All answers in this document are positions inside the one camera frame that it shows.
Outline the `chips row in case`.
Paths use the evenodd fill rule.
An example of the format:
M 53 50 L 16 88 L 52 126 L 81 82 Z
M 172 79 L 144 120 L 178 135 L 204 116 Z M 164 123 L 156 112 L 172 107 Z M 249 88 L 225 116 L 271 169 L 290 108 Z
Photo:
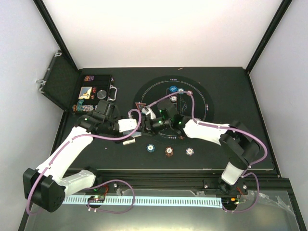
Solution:
M 79 100 L 77 104 L 72 106 L 73 112 L 90 112 L 94 110 L 94 106 L 92 104 L 83 104 L 83 100 Z

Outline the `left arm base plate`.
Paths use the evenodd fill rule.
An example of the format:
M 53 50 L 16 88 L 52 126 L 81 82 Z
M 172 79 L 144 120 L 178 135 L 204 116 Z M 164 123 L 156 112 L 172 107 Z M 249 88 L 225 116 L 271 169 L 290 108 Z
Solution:
M 102 190 L 102 188 L 104 188 L 104 192 L 106 192 L 106 191 L 108 191 L 109 184 L 118 183 L 118 182 L 119 182 L 119 180 L 108 180 L 108 181 L 100 183 L 98 185 L 87 187 L 84 190 L 92 190 L 92 191 L 95 191 L 95 192 L 99 192 L 99 191 Z

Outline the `blue round blind button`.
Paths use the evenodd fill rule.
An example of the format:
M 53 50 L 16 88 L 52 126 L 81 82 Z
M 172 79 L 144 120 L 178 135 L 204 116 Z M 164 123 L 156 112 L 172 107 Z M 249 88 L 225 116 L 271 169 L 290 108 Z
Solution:
M 172 92 L 172 93 L 175 93 L 175 92 L 178 91 L 178 87 L 176 87 L 176 86 L 170 86 L 170 87 L 169 87 L 169 91 Z

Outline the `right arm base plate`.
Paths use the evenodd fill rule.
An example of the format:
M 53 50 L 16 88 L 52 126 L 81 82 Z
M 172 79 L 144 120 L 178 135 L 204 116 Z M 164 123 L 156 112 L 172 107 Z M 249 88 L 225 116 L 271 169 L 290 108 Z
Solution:
M 215 195 L 247 195 L 247 187 L 243 179 L 236 181 L 234 185 L 229 185 L 221 178 L 206 178 L 203 180 L 205 192 Z

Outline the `teal poker chip stack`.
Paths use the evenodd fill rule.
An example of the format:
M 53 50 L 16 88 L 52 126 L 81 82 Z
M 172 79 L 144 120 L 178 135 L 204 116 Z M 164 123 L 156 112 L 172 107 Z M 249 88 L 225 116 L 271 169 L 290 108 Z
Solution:
M 155 151 L 155 146 L 153 144 L 148 144 L 147 147 L 146 147 L 146 150 L 149 152 L 149 153 L 152 153 Z

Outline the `purple chips in case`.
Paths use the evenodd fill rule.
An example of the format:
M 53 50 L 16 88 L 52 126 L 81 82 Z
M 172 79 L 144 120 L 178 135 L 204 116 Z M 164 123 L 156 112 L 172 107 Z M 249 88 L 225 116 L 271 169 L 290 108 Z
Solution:
M 85 82 L 91 82 L 91 81 L 93 81 L 94 79 L 95 79 L 95 76 L 93 76 L 93 75 L 88 75 L 88 76 L 85 76 L 84 81 L 85 81 Z

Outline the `red-brown poker chip stack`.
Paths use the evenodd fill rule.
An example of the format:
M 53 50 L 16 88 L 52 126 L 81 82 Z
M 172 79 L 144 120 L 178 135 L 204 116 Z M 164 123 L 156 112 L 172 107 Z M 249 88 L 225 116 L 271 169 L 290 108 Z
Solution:
M 172 147 L 169 146 L 165 149 L 165 154 L 166 154 L 167 157 L 171 157 L 173 155 L 173 153 L 174 153 L 174 150 L 173 150 Z

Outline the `red triangular all-in button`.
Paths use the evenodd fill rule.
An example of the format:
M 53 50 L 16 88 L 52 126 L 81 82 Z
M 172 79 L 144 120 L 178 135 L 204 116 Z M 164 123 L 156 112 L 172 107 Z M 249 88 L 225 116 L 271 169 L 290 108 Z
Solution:
M 135 102 L 135 105 L 136 105 L 137 109 L 138 109 L 139 111 L 141 111 L 141 110 L 146 106 L 146 103 Z

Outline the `black poker chip case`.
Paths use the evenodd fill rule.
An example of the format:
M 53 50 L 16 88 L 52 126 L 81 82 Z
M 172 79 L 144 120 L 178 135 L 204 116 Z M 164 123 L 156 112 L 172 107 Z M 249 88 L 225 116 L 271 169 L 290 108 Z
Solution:
M 85 82 L 85 76 L 93 75 L 95 79 L 91 82 Z M 97 92 L 105 90 L 107 96 L 105 101 L 115 101 L 118 89 L 115 87 L 114 78 L 107 74 L 83 74 L 80 70 L 74 67 L 62 55 L 61 51 L 57 51 L 46 70 L 45 76 L 36 81 L 38 91 L 67 112 L 73 112 L 72 106 L 79 101 L 78 96 L 81 87 L 96 87 Z M 92 104 L 96 108 L 99 100 L 96 93 L 91 92 L 91 97 L 88 100 L 82 99 L 83 104 Z

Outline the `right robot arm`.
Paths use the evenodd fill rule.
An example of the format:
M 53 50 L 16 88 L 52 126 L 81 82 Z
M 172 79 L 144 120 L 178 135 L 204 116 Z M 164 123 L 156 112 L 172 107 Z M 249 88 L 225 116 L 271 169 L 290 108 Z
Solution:
M 152 135 L 171 130 L 178 138 L 199 139 L 219 145 L 227 154 L 228 163 L 218 180 L 218 189 L 229 194 L 236 182 L 256 162 L 260 150 L 267 153 L 264 143 L 250 134 L 241 123 L 214 124 L 181 115 L 174 104 L 162 100 L 157 104 L 161 117 L 156 117 L 150 106 L 141 109 L 141 130 Z

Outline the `light blue slotted strip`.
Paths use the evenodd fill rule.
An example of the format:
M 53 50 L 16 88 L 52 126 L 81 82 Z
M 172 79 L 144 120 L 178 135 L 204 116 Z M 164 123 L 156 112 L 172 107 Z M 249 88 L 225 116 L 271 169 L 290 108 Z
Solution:
M 222 208 L 221 198 L 215 197 L 159 197 L 159 196 L 107 196 L 71 195 L 65 205 L 134 205 L 134 206 L 187 206 Z

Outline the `deck of playing cards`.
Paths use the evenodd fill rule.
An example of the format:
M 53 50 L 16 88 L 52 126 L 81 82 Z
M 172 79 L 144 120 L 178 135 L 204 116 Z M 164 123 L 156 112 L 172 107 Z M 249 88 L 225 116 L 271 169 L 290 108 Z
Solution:
M 135 138 L 136 137 L 140 137 L 141 135 L 142 135 L 141 132 L 135 131 L 131 136 L 129 136 L 128 138 L 124 139 L 122 141 L 122 144 L 123 145 L 129 145 L 129 144 L 135 143 Z

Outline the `round black poker mat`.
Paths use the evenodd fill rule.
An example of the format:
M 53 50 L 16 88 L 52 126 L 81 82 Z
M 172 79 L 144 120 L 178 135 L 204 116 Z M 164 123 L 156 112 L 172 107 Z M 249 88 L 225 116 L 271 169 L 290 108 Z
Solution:
M 144 84 L 136 93 L 133 105 L 135 102 L 142 102 L 149 105 L 155 100 L 161 99 L 164 96 L 172 94 L 169 91 L 170 86 L 176 86 L 178 89 L 182 88 L 184 91 L 191 90 L 194 98 L 194 117 L 206 122 L 212 122 L 214 117 L 214 104 L 206 89 L 198 82 L 182 76 L 162 76 L 150 80 Z M 177 101 L 172 102 L 178 113 L 185 116 L 192 114 L 192 101 L 187 94 L 177 94 Z M 158 135 L 151 137 L 157 143 L 167 145 L 182 145 L 188 144 L 188 139 L 178 138 L 171 129 L 161 131 Z

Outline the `clear dealer button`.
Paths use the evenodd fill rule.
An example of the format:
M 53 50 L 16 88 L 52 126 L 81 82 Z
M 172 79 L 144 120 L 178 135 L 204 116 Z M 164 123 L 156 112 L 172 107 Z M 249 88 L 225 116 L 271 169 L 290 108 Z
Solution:
M 107 92 L 105 90 L 100 90 L 96 94 L 98 99 L 105 99 L 107 96 Z

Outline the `card box in case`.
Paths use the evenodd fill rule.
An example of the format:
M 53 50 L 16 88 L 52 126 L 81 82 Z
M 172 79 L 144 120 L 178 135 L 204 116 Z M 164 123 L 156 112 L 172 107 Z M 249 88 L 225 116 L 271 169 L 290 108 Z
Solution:
M 81 87 L 78 99 L 79 100 L 82 100 L 82 99 L 88 100 L 88 99 L 90 99 L 91 92 L 92 92 L 92 87 Z

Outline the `purple chip mat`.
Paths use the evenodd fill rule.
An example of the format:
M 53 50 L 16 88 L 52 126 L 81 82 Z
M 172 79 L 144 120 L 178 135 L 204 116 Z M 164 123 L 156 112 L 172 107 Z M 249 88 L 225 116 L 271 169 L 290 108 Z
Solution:
M 177 101 L 177 96 L 175 96 L 175 95 L 171 96 L 171 97 L 170 97 L 170 100 L 171 100 L 172 102 L 176 102 L 176 101 Z

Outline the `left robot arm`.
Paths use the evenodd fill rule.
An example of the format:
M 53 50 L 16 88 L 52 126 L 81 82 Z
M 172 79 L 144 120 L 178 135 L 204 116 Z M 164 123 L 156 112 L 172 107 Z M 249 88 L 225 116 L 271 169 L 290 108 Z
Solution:
M 98 192 L 103 188 L 103 179 L 92 168 L 65 177 L 64 174 L 94 139 L 122 141 L 136 132 L 141 124 L 139 110 L 130 110 L 128 117 L 116 120 L 114 103 L 99 101 L 96 109 L 82 115 L 75 123 L 65 141 L 36 169 L 28 168 L 23 173 L 26 211 L 32 214 L 31 204 L 49 212 L 57 210 L 64 199 L 81 190 Z

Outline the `purple poker chip stack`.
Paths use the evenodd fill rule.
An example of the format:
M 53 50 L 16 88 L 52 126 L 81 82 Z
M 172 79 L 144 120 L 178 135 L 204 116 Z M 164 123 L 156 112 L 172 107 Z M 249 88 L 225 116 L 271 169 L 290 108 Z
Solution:
M 189 155 L 189 156 L 193 155 L 194 154 L 194 149 L 193 148 L 187 148 L 186 149 L 186 154 Z

